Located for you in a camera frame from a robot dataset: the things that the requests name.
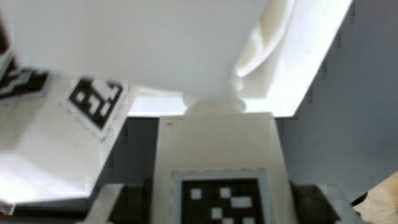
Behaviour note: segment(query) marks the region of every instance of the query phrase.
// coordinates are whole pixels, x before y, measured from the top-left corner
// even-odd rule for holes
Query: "white panel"
[[[216,96],[269,0],[2,0],[24,65]]]
[[[61,104],[75,79],[59,75],[45,97],[0,105],[0,200],[11,203],[91,195],[134,89],[102,141]]]
[[[273,83],[265,103],[253,111],[290,117],[301,106],[310,85],[340,30],[352,0],[297,0],[289,32],[269,58]]]
[[[164,117],[155,166],[153,224],[173,222],[171,192],[177,171],[242,169],[265,169],[276,223],[294,224],[290,181],[273,115]]]

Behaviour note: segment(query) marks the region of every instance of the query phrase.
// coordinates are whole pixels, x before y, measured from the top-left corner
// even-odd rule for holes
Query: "gray wall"
[[[338,185],[354,200],[398,171],[397,0],[354,2],[297,116],[280,128],[294,182]]]

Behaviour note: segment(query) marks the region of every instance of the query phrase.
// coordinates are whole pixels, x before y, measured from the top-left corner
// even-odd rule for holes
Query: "black and white square pattern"
[[[13,54],[4,55],[0,69],[0,103],[43,96],[52,74],[34,68],[18,67]]]
[[[177,174],[177,224],[269,224],[271,197],[264,171]]]
[[[129,92],[127,82],[82,78],[68,90],[65,105],[86,127],[105,138]]]

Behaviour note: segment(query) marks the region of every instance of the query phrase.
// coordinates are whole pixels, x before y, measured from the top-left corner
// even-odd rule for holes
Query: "white platform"
[[[173,223],[178,171],[265,169],[276,223],[296,224],[290,180],[271,113],[161,119],[152,223]]]
[[[134,89],[102,141],[61,105],[74,79],[59,75],[47,97],[0,105],[0,200],[11,203],[91,195]]]

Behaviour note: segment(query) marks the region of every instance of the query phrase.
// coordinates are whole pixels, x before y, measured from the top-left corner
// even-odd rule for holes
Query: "black surface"
[[[40,93],[50,79],[50,74],[47,72],[17,66],[17,59],[13,57],[0,79],[0,89],[6,89],[13,85],[13,82],[24,76],[29,76],[27,83],[17,85],[11,92],[0,93],[0,101],[8,100],[10,98]]]
[[[292,186],[296,210],[301,224],[335,224],[340,216],[319,186]]]
[[[74,220],[68,218],[43,218],[43,217],[8,217],[8,216],[0,216],[0,223],[2,224],[77,224],[77,221],[81,220]]]
[[[129,118],[104,166],[95,191],[107,183],[145,185],[153,178],[159,118]]]
[[[109,217],[114,224],[150,224],[152,182],[146,185],[123,187]]]
[[[18,206],[13,216],[15,217],[36,217],[36,218],[52,218],[66,220],[84,220],[88,212],[70,207],[70,209],[43,208],[42,206],[26,207]]]
[[[253,207],[233,208],[232,198],[221,197],[221,188],[232,189],[232,198],[244,196],[251,198]],[[201,199],[191,198],[193,189],[201,190]],[[223,217],[233,218],[235,224],[244,224],[246,217],[257,219],[257,224],[265,224],[257,179],[184,181],[182,200],[184,224],[223,224],[223,219],[212,219],[212,208],[223,209]]]

